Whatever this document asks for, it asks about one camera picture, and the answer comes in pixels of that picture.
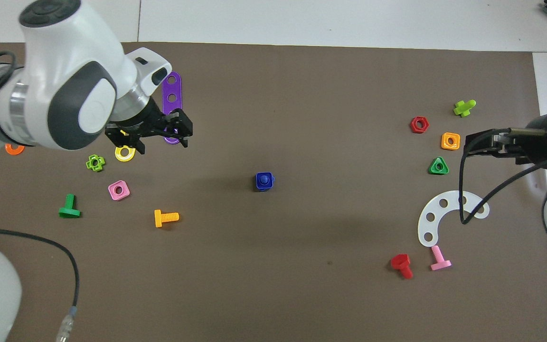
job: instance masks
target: green bolt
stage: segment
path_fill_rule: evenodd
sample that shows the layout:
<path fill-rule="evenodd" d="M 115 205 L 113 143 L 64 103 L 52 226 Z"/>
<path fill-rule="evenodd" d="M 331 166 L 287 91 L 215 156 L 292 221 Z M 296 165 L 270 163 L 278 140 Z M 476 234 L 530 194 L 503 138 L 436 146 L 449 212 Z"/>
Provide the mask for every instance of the green bolt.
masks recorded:
<path fill-rule="evenodd" d="M 467 117 L 468 115 L 470 115 L 470 110 L 474 108 L 475 105 L 475 100 L 469 100 L 468 102 L 459 101 L 455 104 L 455 109 L 453 111 L 455 115 Z"/>
<path fill-rule="evenodd" d="M 64 219 L 76 219 L 80 216 L 81 212 L 73 208 L 75 202 L 75 195 L 72 193 L 67 194 L 65 199 L 65 207 L 58 210 L 58 216 Z"/>

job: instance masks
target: orange nut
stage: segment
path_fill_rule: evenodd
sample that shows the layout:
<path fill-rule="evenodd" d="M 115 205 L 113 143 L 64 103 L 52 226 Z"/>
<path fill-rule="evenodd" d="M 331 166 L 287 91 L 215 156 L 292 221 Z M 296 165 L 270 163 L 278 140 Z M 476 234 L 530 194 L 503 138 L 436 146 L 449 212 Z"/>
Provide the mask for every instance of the orange nut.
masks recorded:
<path fill-rule="evenodd" d="M 6 152 L 8 154 L 11 154 L 13 156 L 17 156 L 18 154 L 21 154 L 22 151 L 24 151 L 24 146 L 22 146 L 22 145 L 18 146 L 17 148 L 13 148 L 11 146 L 11 143 L 6 144 Z"/>
<path fill-rule="evenodd" d="M 458 150 L 462 144 L 462 136 L 455 133 L 446 132 L 443 134 L 443 140 L 440 143 L 440 147 L 445 150 Z"/>

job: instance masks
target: white table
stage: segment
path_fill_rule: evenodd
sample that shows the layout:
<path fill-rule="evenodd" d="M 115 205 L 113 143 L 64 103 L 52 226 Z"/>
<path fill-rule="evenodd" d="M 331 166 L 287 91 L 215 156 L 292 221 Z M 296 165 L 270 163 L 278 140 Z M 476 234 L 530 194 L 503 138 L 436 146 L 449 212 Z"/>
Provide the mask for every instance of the white table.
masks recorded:
<path fill-rule="evenodd" d="M 121 41 L 534 52 L 540 112 L 547 114 L 542 1 L 84 1 Z M 0 0 L 0 42 L 23 41 L 17 17 L 29 3 Z"/>

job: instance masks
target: cable connector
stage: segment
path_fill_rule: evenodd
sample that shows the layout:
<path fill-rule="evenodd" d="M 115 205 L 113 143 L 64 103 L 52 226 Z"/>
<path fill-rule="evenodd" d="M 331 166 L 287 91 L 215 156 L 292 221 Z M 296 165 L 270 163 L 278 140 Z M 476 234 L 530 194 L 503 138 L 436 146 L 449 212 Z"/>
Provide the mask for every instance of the cable connector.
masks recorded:
<path fill-rule="evenodd" d="M 71 334 L 71 329 L 73 329 L 73 322 L 75 320 L 76 312 L 76 306 L 72 306 L 69 309 L 69 314 L 65 316 L 63 322 L 60 324 L 58 335 L 56 335 L 56 342 L 69 342 L 69 336 Z"/>

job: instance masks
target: green triangular nut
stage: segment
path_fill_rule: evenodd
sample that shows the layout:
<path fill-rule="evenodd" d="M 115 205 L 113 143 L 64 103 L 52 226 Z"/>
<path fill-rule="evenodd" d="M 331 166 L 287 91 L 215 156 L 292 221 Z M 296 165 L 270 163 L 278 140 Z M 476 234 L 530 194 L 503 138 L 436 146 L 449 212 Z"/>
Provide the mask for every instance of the green triangular nut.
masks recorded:
<path fill-rule="evenodd" d="M 446 175 L 449 173 L 449 167 L 442 157 L 438 157 L 430 165 L 429 171 L 432 175 Z"/>

